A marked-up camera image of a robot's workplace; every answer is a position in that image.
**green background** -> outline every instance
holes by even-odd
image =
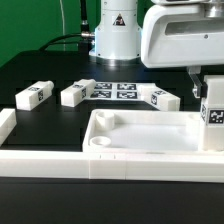
[[[65,31],[80,32],[79,0],[62,0]],[[138,0],[138,23],[143,24],[150,0]],[[100,22],[100,0],[87,0],[91,31]],[[0,0],[0,66],[21,51],[37,50],[49,40],[63,35],[60,0]],[[66,50],[75,50],[71,46]]]

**white tray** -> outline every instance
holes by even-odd
[[[199,113],[195,112],[94,110],[83,151],[189,154],[198,151],[198,128]]]

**black tabletop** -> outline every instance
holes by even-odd
[[[223,66],[202,68],[222,74]],[[1,149],[82,151],[93,109],[153,110],[145,102],[83,101],[63,107],[60,92],[80,79],[156,83],[181,98],[182,111],[199,111],[185,68],[107,67],[76,52],[22,52],[0,68],[0,110],[15,94],[51,80],[53,95],[33,111],[16,111],[17,126]],[[158,181],[0,178],[0,223],[224,223],[224,185]]]

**black cable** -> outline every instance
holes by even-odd
[[[80,9],[81,9],[81,32],[89,31],[89,24],[87,21],[87,9],[86,9],[86,0],[80,0]]]
[[[65,40],[65,39],[72,38],[72,37],[81,37],[81,34],[80,33],[72,33],[72,34],[67,34],[67,35],[63,35],[63,36],[60,36],[60,37],[56,37],[56,38],[50,40],[49,42],[47,42],[45,45],[43,45],[39,49],[39,51],[44,51],[50,45],[52,45],[53,43],[55,43],[55,42],[57,42],[59,40]]]
[[[80,0],[81,20],[87,20],[86,0]]]
[[[51,43],[49,46],[51,45],[59,45],[59,44],[78,44],[78,41],[70,41],[70,42],[56,42],[56,43]]]

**marker sticker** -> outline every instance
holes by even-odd
[[[205,118],[206,118],[206,107],[205,107],[205,105],[202,105],[202,108],[201,108],[201,117],[205,121]]]
[[[117,92],[117,99],[138,99],[137,92]]]
[[[82,89],[82,98],[86,96],[86,88]]]
[[[123,84],[117,84],[118,90],[136,90],[136,84],[129,84],[129,83],[123,83]]]
[[[36,92],[36,91],[39,90],[39,89],[40,89],[40,88],[30,87],[28,90]]]
[[[76,89],[81,89],[84,86],[83,85],[74,84],[72,87],[76,88]]]
[[[151,103],[157,105],[157,96],[152,94]]]
[[[155,94],[157,94],[158,96],[159,95],[164,95],[164,94],[166,94],[166,92],[164,92],[164,91],[156,91],[156,92],[154,92]]]
[[[224,110],[210,110],[209,111],[209,124],[221,124],[223,125],[224,123]]]
[[[90,96],[90,98],[110,99],[111,98],[111,91],[94,91],[94,93]]]
[[[112,83],[97,83],[95,89],[112,89]]]
[[[44,99],[44,93],[43,93],[43,90],[41,90],[41,91],[38,93],[38,99],[39,99],[39,101],[41,101],[41,100]]]

